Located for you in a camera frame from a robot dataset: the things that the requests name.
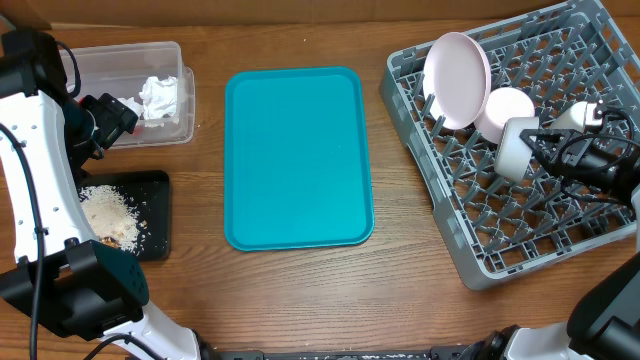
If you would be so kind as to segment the white napkin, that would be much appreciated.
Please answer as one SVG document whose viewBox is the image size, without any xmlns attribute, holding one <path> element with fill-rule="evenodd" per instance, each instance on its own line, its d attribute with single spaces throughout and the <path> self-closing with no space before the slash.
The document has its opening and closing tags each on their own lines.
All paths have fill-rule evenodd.
<svg viewBox="0 0 640 360">
<path fill-rule="evenodd" d="M 161 119 L 169 119 L 177 113 L 178 79 L 173 76 L 163 80 L 149 77 L 138 98 L 118 98 L 118 101 L 131 109 L 144 127 L 163 127 Z"/>
</svg>

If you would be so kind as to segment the brown walnut food scrap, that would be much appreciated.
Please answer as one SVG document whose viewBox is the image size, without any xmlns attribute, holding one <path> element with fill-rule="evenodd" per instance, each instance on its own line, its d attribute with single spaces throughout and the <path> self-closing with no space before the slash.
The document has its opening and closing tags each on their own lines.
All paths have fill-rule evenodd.
<svg viewBox="0 0 640 360">
<path fill-rule="evenodd" d="M 112 248 L 117 248 L 117 249 L 119 249 L 119 248 L 120 248 L 120 244 L 119 244 L 119 242 L 118 242 L 116 239 L 113 239 L 113 238 L 111 238 L 111 237 L 103 237 L 103 238 L 101 239 L 101 242 L 102 242 L 104 245 L 110 246 L 110 247 L 112 247 Z"/>
</svg>

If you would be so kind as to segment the grey-green bowl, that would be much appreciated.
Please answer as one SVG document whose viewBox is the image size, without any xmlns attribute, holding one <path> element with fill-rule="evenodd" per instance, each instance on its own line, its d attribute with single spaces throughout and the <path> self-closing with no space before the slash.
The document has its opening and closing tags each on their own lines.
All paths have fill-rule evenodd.
<svg viewBox="0 0 640 360">
<path fill-rule="evenodd" d="M 495 172 L 516 183 L 526 174 L 531 148 L 520 138 L 523 130 L 534 130 L 539 125 L 537 117 L 515 117 L 507 121 L 494 162 Z"/>
</svg>

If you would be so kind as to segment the grey dishwasher rack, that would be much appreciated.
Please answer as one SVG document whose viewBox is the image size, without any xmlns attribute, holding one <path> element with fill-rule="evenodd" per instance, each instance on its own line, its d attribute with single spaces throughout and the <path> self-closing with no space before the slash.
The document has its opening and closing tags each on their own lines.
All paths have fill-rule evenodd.
<svg viewBox="0 0 640 360">
<path fill-rule="evenodd" d="M 579 101 L 619 107 L 600 147 L 639 133 L 639 59 L 604 5 L 567 1 L 470 31 L 494 87 L 528 94 L 542 126 Z M 496 148 L 473 127 L 448 130 L 423 90 L 428 44 L 392 53 L 381 97 L 424 179 L 433 216 L 463 283 L 483 290 L 634 235 L 622 206 L 577 200 L 582 187 L 531 162 L 515 183 L 494 172 Z"/>
</svg>

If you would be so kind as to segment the white paper cup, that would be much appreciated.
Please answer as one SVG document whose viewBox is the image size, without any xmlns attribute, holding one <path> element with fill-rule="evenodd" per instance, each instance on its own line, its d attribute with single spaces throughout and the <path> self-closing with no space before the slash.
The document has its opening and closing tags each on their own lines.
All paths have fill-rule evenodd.
<svg viewBox="0 0 640 360">
<path fill-rule="evenodd" d="M 604 128 L 604 110 L 602 101 L 576 102 L 552 122 L 550 129 L 600 132 Z"/>
</svg>

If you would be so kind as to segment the small pink-white bowl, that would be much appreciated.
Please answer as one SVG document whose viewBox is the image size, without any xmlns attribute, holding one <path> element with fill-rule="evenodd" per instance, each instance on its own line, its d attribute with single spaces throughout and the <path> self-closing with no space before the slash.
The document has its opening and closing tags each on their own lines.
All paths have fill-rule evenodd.
<svg viewBox="0 0 640 360">
<path fill-rule="evenodd" d="M 484 110 L 474 121 L 474 125 L 485 140 L 499 144 L 509 119 L 533 117 L 534 114 L 534 102 L 525 92 L 517 88 L 502 87 L 490 93 Z"/>
</svg>

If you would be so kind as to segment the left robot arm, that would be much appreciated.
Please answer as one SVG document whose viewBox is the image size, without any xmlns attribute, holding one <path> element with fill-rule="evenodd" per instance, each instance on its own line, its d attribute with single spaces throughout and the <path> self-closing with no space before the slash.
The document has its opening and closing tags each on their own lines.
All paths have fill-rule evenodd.
<svg viewBox="0 0 640 360">
<path fill-rule="evenodd" d="M 65 44 L 33 29 L 1 37 L 1 163 L 15 220 L 16 266 L 2 298 L 32 330 L 116 344 L 138 359 L 212 359 L 197 332 L 150 299 L 138 260 L 103 244 L 81 208 L 84 163 L 132 132 L 137 115 L 113 96 L 85 96 L 68 78 Z"/>
</svg>

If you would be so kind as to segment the large white plate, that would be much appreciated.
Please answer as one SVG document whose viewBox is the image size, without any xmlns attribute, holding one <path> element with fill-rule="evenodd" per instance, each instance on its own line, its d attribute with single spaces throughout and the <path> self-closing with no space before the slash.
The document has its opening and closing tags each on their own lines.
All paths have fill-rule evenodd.
<svg viewBox="0 0 640 360">
<path fill-rule="evenodd" d="M 471 125 L 484 110 L 491 90 L 488 57 L 471 37 L 449 32 L 431 46 L 423 69 L 423 93 L 433 95 L 429 110 L 450 130 Z"/>
</svg>

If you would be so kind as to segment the pile of white rice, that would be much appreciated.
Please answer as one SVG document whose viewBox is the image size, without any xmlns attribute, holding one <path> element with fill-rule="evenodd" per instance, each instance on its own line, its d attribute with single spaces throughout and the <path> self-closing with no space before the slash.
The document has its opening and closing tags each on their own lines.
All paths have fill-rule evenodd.
<svg viewBox="0 0 640 360">
<path fill-rule="evenodd" d="M 79 192 L 80 204 L 94 233 L 101 242 L 103 237 L 116 239 L 120 250 L 140 253 L 139 240 L 146 222 L 139 219 L 140 212 L 116 186 L 84 187 Z"/>
</svg>

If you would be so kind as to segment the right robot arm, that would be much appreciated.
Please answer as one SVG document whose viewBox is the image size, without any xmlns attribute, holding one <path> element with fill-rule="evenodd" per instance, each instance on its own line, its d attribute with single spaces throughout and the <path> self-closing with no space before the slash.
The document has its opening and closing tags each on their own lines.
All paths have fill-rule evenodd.
<svg viewBox="0 0 640 360">
<path fill-rule="evenodd" d="M 593 144 L 614 135 L 576 130 L 522 130 L 519 137 L 551 175 L 594 186 L 639 213 L 639 143 L 611 155 Z M 629 359 L 639 357 L 639 256 L 634 255 L 589 291 L 569 320 L 544 328 L 517 325 L 492 332 L 462 359 Z"/>
</svg>

